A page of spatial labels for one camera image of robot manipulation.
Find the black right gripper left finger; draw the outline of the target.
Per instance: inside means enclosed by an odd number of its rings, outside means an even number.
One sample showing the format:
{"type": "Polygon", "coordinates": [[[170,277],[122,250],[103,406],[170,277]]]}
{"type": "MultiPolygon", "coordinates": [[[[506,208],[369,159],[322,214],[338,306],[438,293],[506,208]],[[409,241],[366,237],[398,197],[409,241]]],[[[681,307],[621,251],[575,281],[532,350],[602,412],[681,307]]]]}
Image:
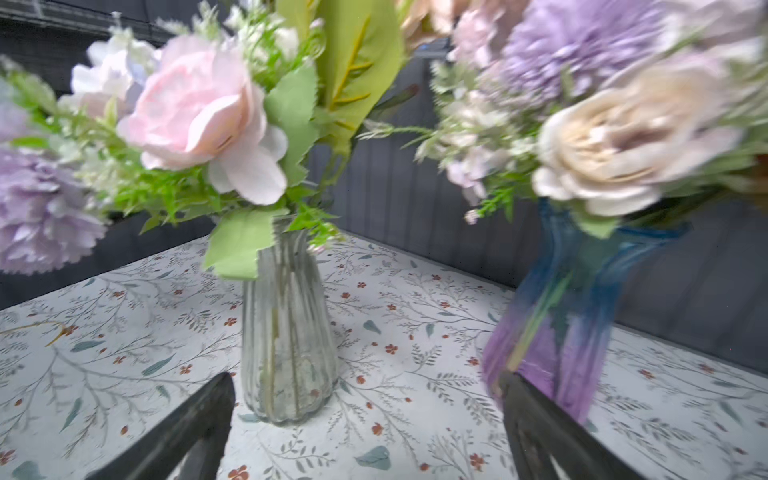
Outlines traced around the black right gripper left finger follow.
{"type": "Polygon", "coordinates": [[[222,372],[89,479],[214,479],[235,406],[231,375],[222,372]]]}

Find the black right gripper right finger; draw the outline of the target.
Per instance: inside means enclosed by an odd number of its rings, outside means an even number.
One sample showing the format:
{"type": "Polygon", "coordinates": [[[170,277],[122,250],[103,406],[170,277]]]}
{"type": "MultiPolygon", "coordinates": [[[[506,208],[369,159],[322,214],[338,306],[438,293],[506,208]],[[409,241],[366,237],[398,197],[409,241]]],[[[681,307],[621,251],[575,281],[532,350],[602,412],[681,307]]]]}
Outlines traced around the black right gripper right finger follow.
{"type": "Polygon", "coordinates": [[[520,479],[643,478],[528,380],[500,377],[504,426],[520,479]]]}

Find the blue purple glass vase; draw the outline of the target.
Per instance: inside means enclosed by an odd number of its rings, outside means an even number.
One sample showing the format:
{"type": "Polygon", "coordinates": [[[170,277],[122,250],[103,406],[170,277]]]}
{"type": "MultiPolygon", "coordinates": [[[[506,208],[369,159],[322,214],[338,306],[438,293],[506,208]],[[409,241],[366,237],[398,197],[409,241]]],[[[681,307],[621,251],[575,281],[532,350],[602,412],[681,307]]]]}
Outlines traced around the blue purple glass vase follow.
{"type": "Polygon", "coordinates": [[[689,227],[621,227],[598,239],[547,201],[540,202],[538,212],[539,256],[484,348],[482,378],[489,396],[500,402],[502,373],[517,372],[584,423],[626,280],[689,227]]]}

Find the clear ribbed glass vase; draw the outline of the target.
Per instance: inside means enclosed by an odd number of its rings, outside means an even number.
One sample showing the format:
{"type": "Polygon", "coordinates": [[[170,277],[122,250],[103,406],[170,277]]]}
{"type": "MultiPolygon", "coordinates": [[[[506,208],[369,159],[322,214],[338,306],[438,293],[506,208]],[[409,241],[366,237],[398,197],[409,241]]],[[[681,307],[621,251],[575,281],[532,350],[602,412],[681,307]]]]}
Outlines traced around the clear ribbed glass vase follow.
{"type": "Polygon", "coordinates": [[[308,232],[277,218],[275,243],[258,253],[258,276],[243,283],[241,383],[263,421],[297,424],[331,397],[337,347],[308,232]]]}

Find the pink lilac mixed bouquet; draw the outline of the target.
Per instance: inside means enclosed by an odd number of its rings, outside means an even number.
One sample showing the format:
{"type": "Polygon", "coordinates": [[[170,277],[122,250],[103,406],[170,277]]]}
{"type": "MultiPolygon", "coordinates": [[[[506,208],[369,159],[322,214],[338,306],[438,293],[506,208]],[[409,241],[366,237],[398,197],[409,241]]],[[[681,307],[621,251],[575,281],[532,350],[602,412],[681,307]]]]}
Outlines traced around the pink lilac mixed bouquet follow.
{"type": "Polygon", "coordinates": [[[71,72],[69,94],[1,61],[1,269],[33,275],[89,256],[117,215],[147,229],[216,222],[205,265],[253,279],[283,233],[310,251],[339,232],[312,200],[319,137],[312,1],[201,3],[156,47],[114,25],[71,72]]]}

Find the lilac white mixed bouquet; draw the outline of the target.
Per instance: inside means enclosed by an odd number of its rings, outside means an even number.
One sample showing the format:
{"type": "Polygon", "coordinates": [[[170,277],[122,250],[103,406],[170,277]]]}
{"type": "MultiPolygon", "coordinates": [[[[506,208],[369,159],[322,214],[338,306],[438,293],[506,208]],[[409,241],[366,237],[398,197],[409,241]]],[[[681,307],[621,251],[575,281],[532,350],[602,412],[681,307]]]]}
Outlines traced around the lilac white mixed bouquet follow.
{"type": "Polygon", "coordinates": [[[468,223],[545,199],[596,238],[661,227],[724,194],[767,202],[763,1],[471,1],[409,135],[468,223]]]}

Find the bright blue hydrangea stem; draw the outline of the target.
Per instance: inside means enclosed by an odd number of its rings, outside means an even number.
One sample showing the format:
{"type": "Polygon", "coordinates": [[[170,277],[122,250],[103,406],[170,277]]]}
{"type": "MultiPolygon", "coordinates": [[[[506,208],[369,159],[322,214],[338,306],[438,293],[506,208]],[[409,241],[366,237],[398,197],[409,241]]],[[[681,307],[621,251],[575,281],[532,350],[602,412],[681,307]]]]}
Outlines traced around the bright blue hydrangea stem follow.
{"type": "Polygon", "coordinates": [[[325,48],[317,60],[319,104],[332,120],[324,135],[336,154],[348,156],[358,128],[391,86],[405,61],[393,1],[277,1],[277,13],[297,29],[323,23],[325,48]]]}

